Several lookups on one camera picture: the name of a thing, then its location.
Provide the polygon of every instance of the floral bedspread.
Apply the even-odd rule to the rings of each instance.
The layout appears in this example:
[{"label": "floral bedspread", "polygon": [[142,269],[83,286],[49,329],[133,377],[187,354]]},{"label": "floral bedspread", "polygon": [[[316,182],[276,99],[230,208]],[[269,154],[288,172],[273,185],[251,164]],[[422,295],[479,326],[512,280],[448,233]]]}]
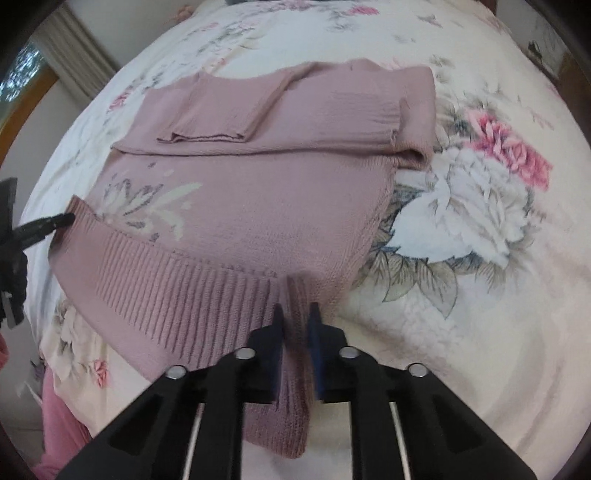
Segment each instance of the floral bedspread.
[{"label": "floral bedspread", "polygon": [[[432,68],[437,154],[429,171],[397,173],[366,263],[332,321],[383,363],[425,363],[550,479],[591,420],[591,151],[550,82],[472,0],[207,1],[80,116],[23,221],[88,194],[150,88],[201,68],[249,77],[356,57]],[[146,194],[158,202],[158,192],[140,187],[120,193],[120,208]],[[182,209],[181,197],[164,200],[172,213]],[[96,433],[147,382],[62,298],[47,248],[30,251],[27,314],[44,332],[56,389]],[[308,470],[343,478],[348,428],[345,410],[317,406],[302,459],[270,459],[249,446],[244,478],[304,478]]]}]

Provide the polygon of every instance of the sweater sleeve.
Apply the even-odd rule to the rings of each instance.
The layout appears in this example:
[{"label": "sweater sleeve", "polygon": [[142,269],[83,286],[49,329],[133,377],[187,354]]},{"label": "sweater sleeve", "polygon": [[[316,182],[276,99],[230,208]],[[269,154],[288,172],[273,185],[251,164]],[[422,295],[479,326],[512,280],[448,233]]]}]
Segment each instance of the sweater sleeve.
[{"label": "sweater sleeve", "polygon": [[201,72],[182,92],[181,108],[158,135],[160,142],[246,142],[255,132],[300,67],[250,79],[213,77]]}]

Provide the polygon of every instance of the knit fabric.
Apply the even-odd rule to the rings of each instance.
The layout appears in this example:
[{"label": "knit fabric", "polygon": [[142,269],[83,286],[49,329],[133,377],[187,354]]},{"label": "knit fabric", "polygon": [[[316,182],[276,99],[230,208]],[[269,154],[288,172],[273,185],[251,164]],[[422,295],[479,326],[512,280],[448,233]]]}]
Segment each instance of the knit fabric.
[{"label": "knit fabric", "polygon": [[8,362],[8,345],[0,333],[0,370],[6,365],[6,362]]},{"label": "knit fabric", "polygon": [[53,388],[53,372],[43,379],[43,441],[45,453],[33,473],[39,480],[54,480],[57,474],[91,440],[82,425]]},{"label": "knit fabric", "polygon": [[89,197],[72,200],[76,222],[56,235],[51,266],[149,380],[172,364],[214,364],[281,303],[279,398],[246,409],[245,437],[300,456],[309,304],[329,316],[350,288],[396,167],[428,165],[434,117],[428,68],[368,61],[248,80],[199,73],[151,90]]}]

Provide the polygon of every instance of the leaf print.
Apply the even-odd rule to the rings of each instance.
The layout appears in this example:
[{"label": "leaf print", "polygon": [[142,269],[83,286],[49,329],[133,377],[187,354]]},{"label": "leaf print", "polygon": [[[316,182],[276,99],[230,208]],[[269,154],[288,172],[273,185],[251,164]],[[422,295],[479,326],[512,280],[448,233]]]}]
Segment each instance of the leaf print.
[{"label": "leaf print", "polygon": [[439,27],[439,28],[443,28],[443,25],[441,25],[438,21],[437,18],[435,18],[435,15],[431,14],[431,15],[427,15],[425,17],[421,17],[420,15],[417,15],[417,18],[419,20],[422,20],[424,22],[427,22],[428,24],[433,25],[434,27]]},{"label": "leaf print", "polygon": [[451,258],[447,264],[453,269],[456,275],[469,275],[478,271],[482,265],[482,257],[472,252],[461,258]]},{"label": "leaf print", "polygon": [[163,187],[164,185],[161,183],[155,187],[152,185],[146,185],[141,188],[127,204],[126,209],[123,212],[123,216],[131,215],[132,213],[140,210],[140,208],[148,205]]},{"label": "leaf print", "polygon": [[505,270],[492,262],[483,263],[478,267],[476,278],[483,279],[488,285],[488,291],[491,291],[505,283]]},{"label": "leaf print", "polygon": [[400,255],[390,255],[388,260],[390,285],[384,301],[394,301],[404,297],[417,282],[415,261]]},{"label": "leaf print", "polygon": [[435,79],[442,84],[446,84],[449,83],[449,76],[443,71],[443,70],[438,70],[437,73],[435,74]]},{"label": "leaf print", "polygon": [[407,38],[407,37],[403,37],[402,35],[392,35],[392,37],[394,38],[394,40],[396,40],[397,43],[400,43],[402,45],[407,44],[408,42],[411,42],[411,43],[417,42],[414,38]]},{"label": "leaf print", "polygon": [[183,238],[184,220],[180,215],[177,215],[170,210],[158,210],[154,212],[154,214],[170,225],[174,239],[177,242]]},{"label": "leaf print", "polygon": [[178,200],[181,197],[197,190],[203,184],[199,182],[195,183],[187,183],[186,185],[181,185],[180,187],[176,187],[173,190],[170,190],[167,193],[161,195],[154,203],[150,205],[147,209],[148,213],[155,212],[157,209],[168,205],[169,203]]},{"label": "leaf print", "polygon": [[436,67],[450,67],[452,69],[456,67],[450,59],[440,57],[438,55],[431,55],[431,58],[429,58],[429,63],[435,65]]},{"label": "leaf print", "polygon": [[127,225],[141,230],[142,228],[145,228],[146,222],[127,222]]},{"label": "leaf print", "polygon": [[457,278],[445,262],[417,261],[417,284],[433,306],[447,318],[457,300]]}]

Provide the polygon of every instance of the pink sweater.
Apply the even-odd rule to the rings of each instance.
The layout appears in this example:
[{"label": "pink sweater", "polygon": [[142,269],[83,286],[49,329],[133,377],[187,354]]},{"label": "pink sweater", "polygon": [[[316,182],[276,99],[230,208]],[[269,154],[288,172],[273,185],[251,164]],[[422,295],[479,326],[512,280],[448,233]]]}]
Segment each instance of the pink sweater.
[{"label": "pink sweater", "polygon": [[326,316],[363,263],[396,167],[433,153],[427,67],[308,63],[245,80],[199,73],[151,90],[116,143],[53,270],[78,311],[148,379],[214,364],[286,326],[277,404],[249,406],[246,439],[303,453],[309,304]]}]

